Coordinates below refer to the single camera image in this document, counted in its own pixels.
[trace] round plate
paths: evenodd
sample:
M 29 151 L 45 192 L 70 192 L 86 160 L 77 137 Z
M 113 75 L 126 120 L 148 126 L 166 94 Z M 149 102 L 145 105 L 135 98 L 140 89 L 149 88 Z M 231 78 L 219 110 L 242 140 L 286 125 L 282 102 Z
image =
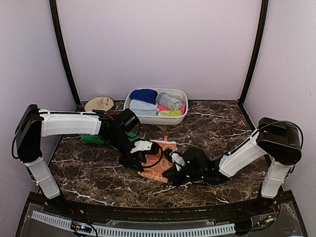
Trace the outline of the round plate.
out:
M 110 97 L 100 96 L 90 100 L 84 107 L 85 111 L 104 110 L 109 111 L 114 106 Z

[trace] black pole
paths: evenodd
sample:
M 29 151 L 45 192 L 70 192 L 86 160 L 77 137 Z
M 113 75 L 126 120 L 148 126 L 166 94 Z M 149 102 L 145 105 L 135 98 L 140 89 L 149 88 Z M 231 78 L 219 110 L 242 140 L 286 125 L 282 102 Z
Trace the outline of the black pole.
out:
M 71 73 L 68 57 L 66 54 L 66 48 L 65 48 L 63 35 L 61 32 L 61 27 L 60 27 L 60 22 L 59 22 L 59 17 L 58 17 L 57 3 L 56 3 L 56 0 L 49 0 L 49 3 L 50 3 L 50 11 L 51 11 L 52 19 L 53 19 L 57 44 L 58 44 L 58 48 L 59 48 L 59 53 L 60 53 L 61 60 L 62 60 L 63 65 L 64 65 L 64 70 L 66 73 L 68 84 L 69 84 L 69 87 L 70 87 L 70 90 L 71 90 L 71 93 L 73 95 L 73 98 L 75 100 L 76 105 L 79 105 L 80 99 L 79 99 L 78 91 L 76 89 L 74 77 Z
M 241 105 L 243 105 L 245 102 L 248 90 L 250 88 L 252 76 L 255 71 L 255 67 L 256 67 L 256 63 L 257 63 L 257 59 L 259 55 L 259 50 L 260 50 L 260 45 L 262 41 L 262 36 L 263 36 L 263 30 L 265 28 L 265 22 L 266 22 L 266 17 L 267 17 L 267 12 L 268 12 L 268 4 L 269 4 L 269 0 L 262 0 L 256 40 L 253 46 L 252 56 L 251 56 L 245 84 L 243 85 L 241 96 L 240 96 L 240 99 L 238 100 L 238 102 L 241 103 Z

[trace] plastic bin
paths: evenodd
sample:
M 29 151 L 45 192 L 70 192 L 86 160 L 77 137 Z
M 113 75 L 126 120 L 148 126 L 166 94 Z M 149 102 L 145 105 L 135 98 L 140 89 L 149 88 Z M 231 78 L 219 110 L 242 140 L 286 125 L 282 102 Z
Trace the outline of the plastic bin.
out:
M 181 98 L 181 102 L 183 104 L 186 105 L 186 110 L 185 113 L 181 116 L 178 117 L 168 117 L 168 116 L 145 116 L 145 115 L 138 115 L 137 117 L 140 120 L 140 123 L 142 124 L 157 124 L 157 125 L 176 125 L 179 124 L 183 121 L 184 117 L 187 115 L 188 113 L 188 97 L 186 95 L 185 92 L 181 91 L 181 90 L 176 90 L 176 89 L 162 89 L 162 88 L 138 88 L 138 89 L 134 89 L 134 90 L 141 90 L 141 89 L 152 89 L 159 92 L 166 92 L 170 95 L 178 95 Z M 129 102 L 130 102 L 130 94 L 134 91 L 132 90 L 124 103 L 124 109 L 128 109 L 129 108 Z

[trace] pink towel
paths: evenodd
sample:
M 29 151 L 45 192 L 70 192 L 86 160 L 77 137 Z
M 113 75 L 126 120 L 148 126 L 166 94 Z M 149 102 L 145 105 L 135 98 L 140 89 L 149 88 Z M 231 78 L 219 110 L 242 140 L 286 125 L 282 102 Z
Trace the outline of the pink towel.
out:
M 163 105 L 158 105 L 157 107 L 159 109 L 159 111 L 168 111 L 170 109 L 168 109 L 167 107 L 163 106 Z M 186 111 L 186 105 L 183 104 L 182 107 L 180 108 L 182 114 L 184 115 L 185 111 Z

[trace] marble tabletop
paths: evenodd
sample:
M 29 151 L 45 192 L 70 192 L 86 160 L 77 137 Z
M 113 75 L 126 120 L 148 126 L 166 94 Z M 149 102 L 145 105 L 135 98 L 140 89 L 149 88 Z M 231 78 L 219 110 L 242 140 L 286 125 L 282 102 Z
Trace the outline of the marble tabletop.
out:
M 123 102 L 115 102 L 121 111 Z M 178 151 L 203 149 L 211 160 L 219 159 L 251 134 L 233 101 L 190 101 L 179 125 L 141 125 L 140 137 L 176 141 Z M 66 199 L 99 205 L 178 208 L 232 203 L 256 198 L 268 170 L 264 157 L 248 165 L 221 185 L 190 182 L 180 187 L 143 178 L 118 163 L 119 152 L 109 146 L 84 145 L 80 135 L 64 136 L 49 165 Z

